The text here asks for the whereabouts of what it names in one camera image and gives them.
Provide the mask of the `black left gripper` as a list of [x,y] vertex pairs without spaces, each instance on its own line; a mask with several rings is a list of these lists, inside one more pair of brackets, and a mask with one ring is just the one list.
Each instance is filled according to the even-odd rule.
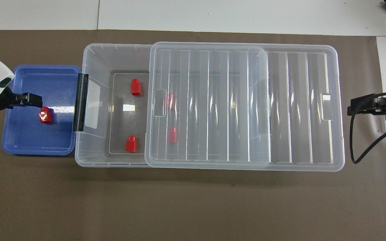
[[13,109],[17,102],[28,102],[29,106],[42,108],[42,97],[30,93],[13,93],[9,87],[4,88],[0,94],[0,111],[4,109]]

